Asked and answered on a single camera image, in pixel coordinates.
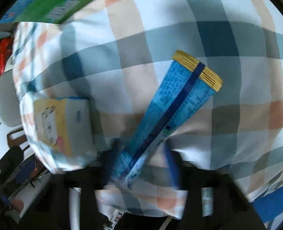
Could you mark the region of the long blue snack packet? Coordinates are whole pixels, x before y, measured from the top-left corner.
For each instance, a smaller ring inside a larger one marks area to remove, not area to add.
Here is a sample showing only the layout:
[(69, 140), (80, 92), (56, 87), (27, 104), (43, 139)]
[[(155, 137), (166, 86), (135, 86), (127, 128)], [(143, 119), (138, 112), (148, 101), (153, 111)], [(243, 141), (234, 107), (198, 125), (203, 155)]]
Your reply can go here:
[(215, 72), (186, 52), (177, 50), (172, 59), (137, 130), (114, 162), (111, 179), (128, 188), (159, 145), (223, 85)]

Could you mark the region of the dark wooden chair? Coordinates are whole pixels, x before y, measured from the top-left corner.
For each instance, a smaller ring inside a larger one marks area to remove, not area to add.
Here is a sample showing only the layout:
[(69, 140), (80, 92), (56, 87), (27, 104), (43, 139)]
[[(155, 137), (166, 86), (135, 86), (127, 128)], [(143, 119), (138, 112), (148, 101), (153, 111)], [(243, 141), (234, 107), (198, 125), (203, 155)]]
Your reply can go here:
[(7, 134), (6, 138), (9, 148), (12, 148), (14, 146), (21, 146), (22, 144), (27, 142), (23, 127), (19, 127), (10, 131)]

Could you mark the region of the plaid checkered tablecloth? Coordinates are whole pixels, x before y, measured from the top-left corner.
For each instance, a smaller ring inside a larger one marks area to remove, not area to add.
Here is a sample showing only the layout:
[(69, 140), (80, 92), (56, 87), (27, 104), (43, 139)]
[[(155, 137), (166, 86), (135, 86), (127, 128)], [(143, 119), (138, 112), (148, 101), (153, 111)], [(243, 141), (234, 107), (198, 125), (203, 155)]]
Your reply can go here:
[(80, 168), (38, 143), (36, 99), (88, 99), (92, 151), (128, 140), (178, 49), (223, 86), (169, 138), (184, 160), (226, 170), (250, 201), (283, 186), (283, 15), (270, 0), (94, 0), (61, 25), (22, 22), (13, 80), (22, 124), (53, 173)]

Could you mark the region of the grey chair at left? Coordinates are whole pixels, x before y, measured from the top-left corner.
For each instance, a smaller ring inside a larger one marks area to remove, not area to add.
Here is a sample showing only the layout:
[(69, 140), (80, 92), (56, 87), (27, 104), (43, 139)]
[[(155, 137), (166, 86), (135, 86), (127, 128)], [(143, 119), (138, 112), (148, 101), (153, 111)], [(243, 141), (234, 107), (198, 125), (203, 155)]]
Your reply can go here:
[(8, 127), (21, 124), (19, 100), (13, 82), (12, 70), (0, 76), (0, 119)]

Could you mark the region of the open cardboard box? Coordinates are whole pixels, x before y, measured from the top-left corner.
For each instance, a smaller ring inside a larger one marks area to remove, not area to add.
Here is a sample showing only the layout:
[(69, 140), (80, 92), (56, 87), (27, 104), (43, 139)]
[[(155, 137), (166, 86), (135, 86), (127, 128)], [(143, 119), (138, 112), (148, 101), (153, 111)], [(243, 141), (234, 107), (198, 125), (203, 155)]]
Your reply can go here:
[(12, 22), (61, 24), (93, 0), (16, 0), (0, 19)]

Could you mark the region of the red plastic bag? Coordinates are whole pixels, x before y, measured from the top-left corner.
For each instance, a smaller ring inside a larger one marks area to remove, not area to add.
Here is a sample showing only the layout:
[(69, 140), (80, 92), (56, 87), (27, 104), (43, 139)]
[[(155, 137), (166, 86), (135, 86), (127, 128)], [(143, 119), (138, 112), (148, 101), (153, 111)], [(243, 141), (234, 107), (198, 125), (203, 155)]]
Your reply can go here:
[(12, 54), (13, 37), (0, 39), (0, 76), (5, 71), (7, 60)]

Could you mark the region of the yellow tissue pack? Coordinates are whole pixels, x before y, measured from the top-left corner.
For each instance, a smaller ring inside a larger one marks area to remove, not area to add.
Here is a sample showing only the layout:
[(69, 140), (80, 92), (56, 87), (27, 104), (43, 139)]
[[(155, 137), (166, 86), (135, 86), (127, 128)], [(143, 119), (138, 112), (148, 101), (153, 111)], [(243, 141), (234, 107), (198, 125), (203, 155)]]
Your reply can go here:
[(65, 157), (95, 157), (88, 101), (77, 98), (34, 101), (37, 138)]

